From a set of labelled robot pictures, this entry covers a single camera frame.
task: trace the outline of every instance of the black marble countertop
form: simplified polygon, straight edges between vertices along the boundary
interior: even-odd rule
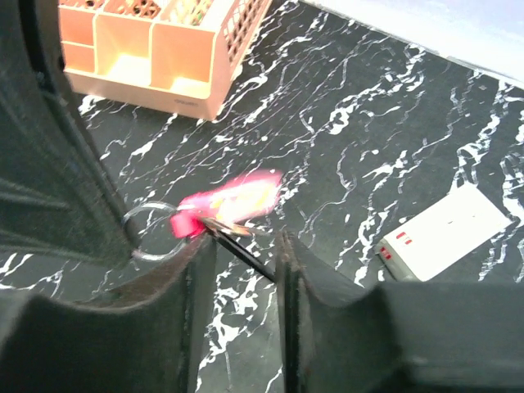
[[[213,122],[95,97],[82,97],[79,110],[129,208],[177,204],[241,172],[280,169],[281,203],[253,224],[288,226],[369,286],[385,277],[373,245],[470,182],[513,223],[435,280],[524,278],[524,92],[353,20],[276,0]],[[174,246],[164,220],[144,215],[143,222],[149,251]],[[246,245],[272,263],[270,239]],[[0,289],[66,300],[151,268],[0,258]],[[227,251],[216,282],[199,391],[282,391],[275,287]]]

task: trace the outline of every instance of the keychain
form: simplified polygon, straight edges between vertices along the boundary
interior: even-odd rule
[[[282,173],[257,170],[238,176],[218,189],[188,196],[178,207],[160,201],[140,205],[124,216],[123,224],[126,225],[131,217],[142,211],[165,212],[170,216],[169,221],[175,237],[191,239],[207,230],[237,258],[274,281],[274,272],[231,236],[269,236],[264,231],[248,228],[239,222],[271,213],[278,204],[281,185]],[[171,259],[176,252],[172,250],[168,254],[153,255],[135,250],[133,257],[137,260],[160,263]]]

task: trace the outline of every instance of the small white box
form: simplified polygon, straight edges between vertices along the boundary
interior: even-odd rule
[[[375,251],[397,280],[427,281],[510,224],[466,183],[386,235]]]

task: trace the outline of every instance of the pink object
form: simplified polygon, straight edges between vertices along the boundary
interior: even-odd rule
[[[171,217],[173,235],[194,237],[206,228],[199,216],[226,224],[267,215],[278,203],[282,173],[257,170],[243,174],[213,191],[184,198],[180,212]]]

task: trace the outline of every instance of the plastic basket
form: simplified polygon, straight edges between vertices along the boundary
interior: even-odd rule
[[[73,89],[213,120],[271,0],[61,0]]]

